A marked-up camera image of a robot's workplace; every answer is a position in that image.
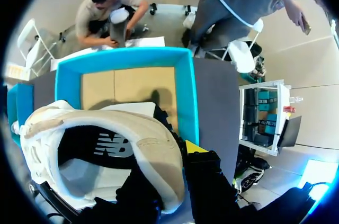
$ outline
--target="white shelf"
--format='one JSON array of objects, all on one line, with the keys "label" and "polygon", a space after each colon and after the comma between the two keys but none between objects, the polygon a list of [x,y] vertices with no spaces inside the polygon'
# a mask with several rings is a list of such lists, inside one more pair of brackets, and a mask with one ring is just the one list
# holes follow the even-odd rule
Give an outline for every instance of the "white shelf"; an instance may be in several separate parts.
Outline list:
[{"label": "white shelf", "polygon": [[[258,146],[252,142],[246,141],[247,137],[243,136],[244,127],[244,105],[245,105],[245,89],[275,89],[278,92],[278,108],[276,114],[276,127],[274,132],[273,144],[269,147]],[[290,105],[290,86],[284,85],[284,80],[276,80],[270,82],[263,82],[257,84],[243,85],[239,87],[240,91],[240,133],[239,143],[243,146],[255,149],[262,153],[266,153],[272,156],[278,155],[278,142],[282,133],[285,121],[289,118],[288,113],[283,111],[284,106]]]}]

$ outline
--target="gray shirt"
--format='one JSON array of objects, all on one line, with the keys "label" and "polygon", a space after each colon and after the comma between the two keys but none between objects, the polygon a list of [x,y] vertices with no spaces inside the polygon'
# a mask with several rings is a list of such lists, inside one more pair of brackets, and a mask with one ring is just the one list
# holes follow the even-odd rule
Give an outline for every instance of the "gray shirt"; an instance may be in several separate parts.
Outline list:
[{"label": "gray shirt", "polygon": [[105,10],[98,10],[92,0],[85,0],[81,3],[76,18],[75,18],[75,32],[77,36],[88,36],[88,24],[90,21],[106,20],[110,13],[120,8],[120,6],[139,6],[142,0],[117,0],[112,6]]}]

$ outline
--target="sneaker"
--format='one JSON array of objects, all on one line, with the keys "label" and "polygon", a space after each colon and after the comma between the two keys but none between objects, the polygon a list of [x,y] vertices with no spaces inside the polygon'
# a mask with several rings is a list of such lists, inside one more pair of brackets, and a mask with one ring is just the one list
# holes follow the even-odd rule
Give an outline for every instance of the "sneaker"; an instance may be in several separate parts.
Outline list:
[{"label": "sneaker", "polygon": [[94,198],[115,201],[134,165],[160,195],[163,213],[184,199],[182,156],[171,132],[153,118],[154,103],[75,110],[56,101],[21,126],[21,146],[32,179],[48,182],[75,209]]}]

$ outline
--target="black box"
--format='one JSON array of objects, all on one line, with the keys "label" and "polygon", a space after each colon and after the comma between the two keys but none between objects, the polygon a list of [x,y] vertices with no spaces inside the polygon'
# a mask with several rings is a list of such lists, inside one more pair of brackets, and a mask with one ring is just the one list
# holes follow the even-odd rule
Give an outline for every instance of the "black box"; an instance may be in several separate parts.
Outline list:
[{"label": "black box", "polygon": [[245,106],[257,106],[257,105],[259,105],[257,88],[246,89],[244,92],[245,92],[245,96],[244,96]]},{"label": "black box", "polygon": [[248,123],[257,123],[258,106],[244,106],[244,121]]},{"label": "black box", "polygon": [[253,143],[259,146],[268,147],[273,144],[274,135],[256,134]]}]

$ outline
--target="white chair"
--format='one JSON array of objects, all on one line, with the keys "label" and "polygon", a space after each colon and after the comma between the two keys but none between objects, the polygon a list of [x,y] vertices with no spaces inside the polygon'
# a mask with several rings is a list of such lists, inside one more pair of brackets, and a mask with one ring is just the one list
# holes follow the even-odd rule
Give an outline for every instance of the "white chair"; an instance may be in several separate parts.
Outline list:
[{"label": "white chair", "polygon": [[[34,46],[29,50],[28,54],[25,55],[22,51],[21,47],[25,42],[25,39],[30,34],[32,30],[35,30],[37,36],[39,37]],[[41,70],[48,64],[50,59],[55,59],[52,53],[50,52],[50,49],[52,49],[57,43],[54,42],[49,48],[46,46],[44,41],[42,40],[42,37],[35,25],[35,20],[30,19],[25,27],[22,29],[17,41],[16,45],[18,49],[20,50],[20,53],[22,57],[25,60],[25,69],[26,70],[32,70],[32,72],[38,76]],[[43,63],[43,65],[40,67],[38,71],[34,71],[33,66],[36,65],[38,62],[45,59],[46,56],[49,56],[48,59]]]},{"label": "white chair", "polygon": [[[261,19],[259,19],[253,25],[252,29],[257,32],[257,35],[253,39],[250,46],[248,46],[247,43],[244,41],[235,40],[229,43],[227,48],[212,49],[206,51],[206,53],[222,61],[225,60],[227,53],[229,53],[232,63],[236,66],[237,71],[239,73],[249,73],[255,68],[251,48],[255,43],[256,39],[258,38],[259,33],[262,32],[263,28],[264,22]],[[212,53],[213,51],[222,51],[222,50],[224,51],[224,54],[221,58]]]},{"label": "white chair", "polygon": [[[208,50],[206,53],[209,55],[219,59],[219,60],[224,60],[226,57],[226,54],[229,53],[232,63],[236,66],[237,71],[239,73],[249,73],[255,68],[255,63],[253,60],[253,56],[251,53],[251,48],[253,44],[255,43],[256,39],[259,36],[259,33],[262,32],[264,28],[264,22],[259,19],[254,25],[251,25],[244,21],[238,14],[236,14],[230,6],[226,4],[224,0],[219,0],[222,5],[234,16],[236,17],[239,21],[241,21],[244,25],[252,28],[254,31],[257,32],[257,35],[255,36],[254,40],[252,41],[252,44],[248,46],[246,43],[241,42],[241,41],[233,41],[228,44],[227,48],[221,48],[221,49],[212,49]],[[224,50],[223,56],[220,58],[216,56],[212,51],[220,51]]]}]

